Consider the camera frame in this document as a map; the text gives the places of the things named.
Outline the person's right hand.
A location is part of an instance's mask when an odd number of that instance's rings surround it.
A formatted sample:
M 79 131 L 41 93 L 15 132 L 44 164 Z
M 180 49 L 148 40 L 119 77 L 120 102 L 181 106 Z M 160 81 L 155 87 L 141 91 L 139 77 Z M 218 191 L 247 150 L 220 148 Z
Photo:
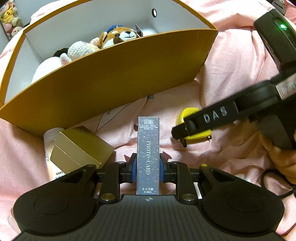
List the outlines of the person's right hand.
M 290 183 L 295 184 L 295 150 L 280 149 L 271 139 L 262 133 L 259 133 L 259 141 L 267 150 L 269 157 L 274 162 L 278 171 L 280 171 Z

